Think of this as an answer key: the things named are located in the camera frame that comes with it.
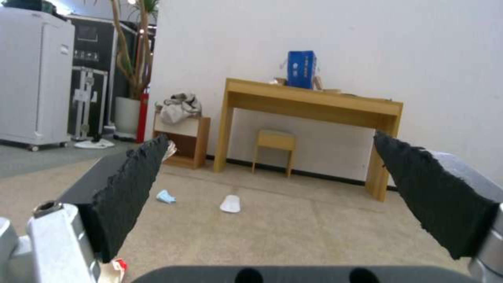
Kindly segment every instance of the desk leg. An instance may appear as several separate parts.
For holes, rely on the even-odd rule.
[[[399,124],[399,117],[383,117],[382,125],[378,130],[383,131],[392,137],[396,137],[398,134]],[[377,153],[374,143],[372,142],[372,152],[370,154],[365,189],[367,189],[367,192],[369,192],[377,200],[384,201],[388,187],[388,177],[389,172],[384,167],[384,162]]]
[[[227,150],[229,149],[230,128],[232,127],[232,116],[234,107],[229,105],[229,97],[227,91],[224,94],[222,103],[222,113],[220,116],[220,128],[218,130],[218,144],[215,153],[215,161],[213,163],[214,172],[222,172],[225,168],[227,160]]]

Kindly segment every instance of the red fire extinguisher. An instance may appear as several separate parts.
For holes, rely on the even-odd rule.
[[[145,141],[145,125],[147,123],[148,92],[147,89],[140,95],[140,115],[138,117],[138,130],[136,132],[136,142]]]

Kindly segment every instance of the potted plant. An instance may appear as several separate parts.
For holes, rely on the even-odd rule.
[[[133,0],[135,11],[138,12],[138,36],[141,52],[137,53],[136,66],[129,57],[126,37],[120,26],[119,1],[110,0],[114,15],[114,26],[117,30],[119,48],[117,52],[117,67],[124,74],[129,83],[129,93],[125,97],[115,99],[115,127],[116,135],[120,137],[136,138],[140,111],[140,96],[150,83],[152,71],[152,54],[148,41],[148,18],[157,17],[159,0]]]

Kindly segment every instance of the black baseboard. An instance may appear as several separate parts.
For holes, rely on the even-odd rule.
[[[215,160],[215,156],[206,155],[206,159]],[[251,165],[252,165],[252,163],[250,161],[244,161],[244,160],[238,160],[238,159],[232,159],[232,158],[227,158],[227,163],[237,164],[237,165],[242,165],[242,166],[247,166],[247,167],[251,167]],[[262,163],[256,163],[255,168],[276,171],[276,172],[285,172],[285,170],[286,170],[286,168],[284,168],[284,167],[267,165],[267,164],[262,164]],[[350,178],[319,174],[319,173],[308,172],[308,171],[297,170],[297,169],[292,169],[292,174],[299,175],[299,176],[313,177],[313,178],[318,178],[318,179],[323,179],[323,180],[336,181],[336,182],[341,182],[341,183],[351,184],[351,185],[365,186],[365,181],[362,181],[362,180],[355,180],[355,179],[350,179]],[[395,186],[388,186],[387,189],[389,191],[397,191]]]

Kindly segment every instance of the beige carpet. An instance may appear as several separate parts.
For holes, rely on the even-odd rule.
[[[86,161],[0,179],[0,216],[18,234],[38,203],[56,198],[83,174]],[[173,205],[155,195],[167,189]],[[242,211],[225,214],[227,194]],[[424,230],[397,193],[384,203],[363,187],[228,165],[220,174],[163,166],[119,256],[126,281],[166,265],[435,265],[467,273]]]

